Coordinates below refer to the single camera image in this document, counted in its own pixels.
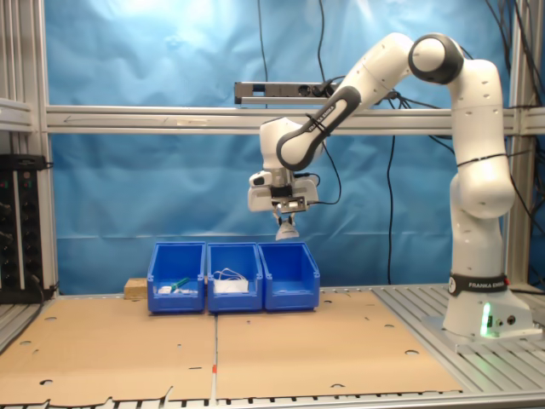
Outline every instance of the green object in bin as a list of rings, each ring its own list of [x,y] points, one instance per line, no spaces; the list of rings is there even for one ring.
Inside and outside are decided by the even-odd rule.
[[[177,288],[182,287],[187,281],[189,281],[189,279],[185,277],[184,279],[181,279],[177,283],[174,283],[173,285],[170,286],[171,291],[172,292],[176,291]]]

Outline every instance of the green status light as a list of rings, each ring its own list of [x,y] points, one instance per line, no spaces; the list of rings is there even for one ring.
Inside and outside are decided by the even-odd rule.
[[[486,337],[488,331],[488,317],[491,314],[491,304],[487,302],[483,307],[483,319],[480,323],[480,336]]]

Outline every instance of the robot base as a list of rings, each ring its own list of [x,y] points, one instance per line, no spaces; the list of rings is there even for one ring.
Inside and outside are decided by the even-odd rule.
[[[445,320],[427,317],[424,326],[458,354],[471,354],[479,345],[508,341],[541,341],[542,328],[531,310],[511,291],[464,292],[451,297]]]

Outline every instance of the cardboard sheet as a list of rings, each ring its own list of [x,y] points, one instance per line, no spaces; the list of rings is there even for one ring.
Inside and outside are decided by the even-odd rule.
[[[217,374],[218,399],[462,389],[370,292],[322,295],[315,312],[220,315]]]
[[[171,388],[173,400],[209,399],[214,354],[213,316],[151,316],[146,301],[59,300],[0,355],[0,406],[161,399]]]

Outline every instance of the metal rack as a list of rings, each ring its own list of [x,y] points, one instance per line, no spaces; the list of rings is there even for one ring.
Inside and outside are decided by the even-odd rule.
[[[301,109],[169,108],[169,107],[67,107],[51,106],[45,54],[44,0],[0,0],[0,153],[30,153],[51,160],[49,134],[172,134],[257,135],[270,118],[305,120]],[[523,18],[532,16],[533,52],[541,59],[543,4],[518,1]],[[511,106],[531,102],[531,81],[522,50],[519,26],[513,23]],[[545,131],[545,108],[504,110],[504,133],[510,152],[533,147],[528,136]],[[450,110],[375,110],[360,112],[335,132],[338,135],[450,135]],[[511,158],[513,178],[529,203],[532,195],[533,160],[528,155]],[[39,215],[44,287],[58,280],[52,170],[38,174]],[[504,221],[506,271],[514,283],[527,281],[530,221],[517,202]],[[288,397],[254,400],[107,402],[100,409],[180,408],[191,406],[293,407],[530,407],[545,402],[545,343],[504,343],[455,354],[438,343],[422,324],[427,316],[443,316],[447,294],[441,285],[409,285],[324,289],[324,291],[373,291],[413,332],[418,340],[463,385],[458,394],[361,395]],[[545,325],[545,300],[522,296]],[[31,318],[36,306],[0,306],[0,348]],[[48,405],[28,406],[45,409]],[[0,409],[22,409],[11,406]]]

